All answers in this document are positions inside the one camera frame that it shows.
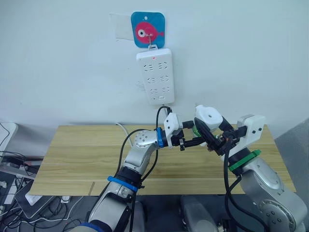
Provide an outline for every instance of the robotic arm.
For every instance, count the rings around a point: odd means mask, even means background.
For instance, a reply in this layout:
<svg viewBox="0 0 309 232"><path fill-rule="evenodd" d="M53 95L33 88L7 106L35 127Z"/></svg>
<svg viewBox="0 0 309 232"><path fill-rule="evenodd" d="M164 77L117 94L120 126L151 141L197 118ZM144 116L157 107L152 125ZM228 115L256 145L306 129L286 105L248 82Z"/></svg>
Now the robotic arm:
<svg viewBox="0 0 309 232"><path fill-rule="evenodd" d="M126 228L135 201L136 192L141 187L143 176L151 154L160 148L186 147L207 143L209 151L224 157L229 150L229 169L240 182L244 192L252 199L261 212L263 221L271 232L304 232L303 220L307 215L304 202L282 183L261 158L259 151L251 152L247 147L260 139L264 117L245 116L234 129L220 113L212 107L196 107L194 122L181 122L178 116L169 112L164 121L164 129L142 130L134 140L123 166L114 177L108 177L105 187L89 215L89 223L78 226L72 232L122 232ZM184 128L196 126L200 137L186 141ZM223 133L212 134L217 128Z"/></svg>

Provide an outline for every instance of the pink fish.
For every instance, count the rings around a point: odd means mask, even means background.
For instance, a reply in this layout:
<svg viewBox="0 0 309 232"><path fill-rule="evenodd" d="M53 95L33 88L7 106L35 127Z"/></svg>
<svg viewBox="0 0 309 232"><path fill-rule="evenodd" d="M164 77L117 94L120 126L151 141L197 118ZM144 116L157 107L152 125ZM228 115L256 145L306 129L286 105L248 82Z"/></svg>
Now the pink fish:
<svg viewBox="0 0 309 232"><path fill-rule="evenodd" d="M149 36L154 41L158 35L164 36L164 32L158 33L153 25L147 22L140 22L135 28L137 39L144 44L149 44Z"/></svg>

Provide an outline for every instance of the blue band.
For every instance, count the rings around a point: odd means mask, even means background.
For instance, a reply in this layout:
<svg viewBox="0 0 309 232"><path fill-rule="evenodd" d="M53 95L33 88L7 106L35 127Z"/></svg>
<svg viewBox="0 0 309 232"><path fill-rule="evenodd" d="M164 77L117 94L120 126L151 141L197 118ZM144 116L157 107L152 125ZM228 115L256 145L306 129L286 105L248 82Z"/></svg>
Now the blue band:
<svg viewBox="0 0 309 232"><path fill-rule="evenodd" d="M164 144L163 144L163 141L162 141L162 136L161 136L161 127L158 127L156 129L156 132L157 132L157 135L158 135L158 144L159 144L159 147L164 147Z"/></svg>
<svg viewBox="0 0 309 232"><path fill-rule="evenodd" d="M114 178L114 177L112 177L112 176L109 176L109 177L107 178L107 180L108 180L108 181L111 181L111 182L116 182L116 183L118 183L118 184L120 184L120 185L123 185L123 186L127 187L128 189L130 189L130 190L132 190L132 191L134 191L134 192L137 192L137 190L139 190L137 187L135 187L135 186L133 186L133 185L131 185L131 184L125 182L125 181L122 181L122 180L119 180L119 179L117 179L117 178Z"/></svg>
<svg viewBox="0 0 309 232"><path fill-rule="evenodd" d="M96 226L96 225L91 224L89 222L82 223L78 226L86 226L86 227L90 227L90 228L96 230L97 232L104 232L99 226Z"/></svg>

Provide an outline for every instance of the gray floor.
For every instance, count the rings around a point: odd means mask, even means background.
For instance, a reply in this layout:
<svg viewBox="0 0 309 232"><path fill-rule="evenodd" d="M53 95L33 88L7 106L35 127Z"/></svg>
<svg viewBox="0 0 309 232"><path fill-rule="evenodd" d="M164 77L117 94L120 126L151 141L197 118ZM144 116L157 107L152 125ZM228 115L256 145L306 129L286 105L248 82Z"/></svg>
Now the gray floor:
<svg viewBox="0 0 309 232"><path fill-rule="evenodd" d="M309 119L276 139L276 144L295 184L297 194L306 202L307 206L309 206ZM5 176L1 174L1 177L10 179L10 175ZM220 221L223 218L227 218L224 209L224 198L222 196L197 195L196 197L208 209L215 222ZM72 201L68 204L68 207L71 208L78 199L79 197L73 197ZM72 211L70 219L84 220L87 212L91 210L96 199L96 197L84 197ZM253 213L258 213L256 207L252 205L247 196L235 195L235 199L242 207ZM137 200L141 201L146 208L147 232L184 231L182 220L178 213L180 196L138 196ZM237 212L233 208L232 212L236 219L238 219L245 226L251 228L253 231L263 231L261 226L253 219ZM71 222L71 220L63 221L54 228L36 229L35 231L62 231L67 223ZM305 222L307 229L309 224L308 220L309 219L307 218ZM55 222L42 222L38 223L37 226L52 226L53 223L56 224ZM15 231L17 231L17 229L7 230L7 232ZM33 231L33 228L30 225L23 223L20 226L19 231Z"/></svg>

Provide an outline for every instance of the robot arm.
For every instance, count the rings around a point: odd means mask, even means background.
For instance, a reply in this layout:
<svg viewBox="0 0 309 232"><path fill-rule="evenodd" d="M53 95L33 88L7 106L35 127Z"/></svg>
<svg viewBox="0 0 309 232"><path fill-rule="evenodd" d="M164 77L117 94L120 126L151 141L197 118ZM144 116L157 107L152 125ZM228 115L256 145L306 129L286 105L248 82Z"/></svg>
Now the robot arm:
<svg viewBox="0 0 309 232"><path fill-rule="evenodd" d="M195 125L209 150L216 151L222 157L227 149L227 140L233 139L229 150L229 169L236 176L242 176L242 189L257 205L261 218L271 232L304 232L303 221L308 212L305 203L258 157L259 150L251 152L248 149L260 139L264 121L263 116L244 116L238 121L237 129L233 129L215 109L198 106ZM223 134L215 138L211 132L217 127Z"/></svg>

